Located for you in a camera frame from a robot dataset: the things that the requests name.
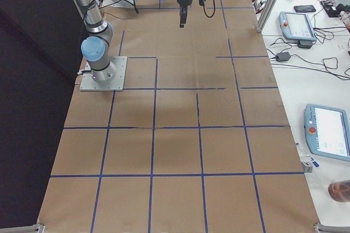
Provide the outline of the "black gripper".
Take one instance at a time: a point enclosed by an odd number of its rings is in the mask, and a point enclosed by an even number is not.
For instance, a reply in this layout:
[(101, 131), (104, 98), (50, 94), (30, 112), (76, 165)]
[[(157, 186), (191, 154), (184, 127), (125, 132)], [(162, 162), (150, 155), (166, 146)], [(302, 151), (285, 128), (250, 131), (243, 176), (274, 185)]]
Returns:
[(190, 6), (192, 4), (192, 0), (177, 0), (177, 3), (179, 4), (180, 7), (180, 12), (179, 12), (179, 16), (180, 16), (180, 28), (184, 27), (184, 24), (186, 24), (186, 20), (187, 20), (187, 14), (188, 14), (188, 6)]

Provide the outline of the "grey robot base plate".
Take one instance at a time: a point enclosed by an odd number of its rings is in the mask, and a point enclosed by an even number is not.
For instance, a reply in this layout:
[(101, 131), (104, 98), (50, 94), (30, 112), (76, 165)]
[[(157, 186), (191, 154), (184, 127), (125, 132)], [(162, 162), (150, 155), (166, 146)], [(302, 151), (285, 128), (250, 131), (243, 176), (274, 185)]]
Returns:
[(94, 71), (88, 62), (84, 68), (80, 91), (123, 91), (127, 56), (111, 56), (110, 63), (103, 71)]

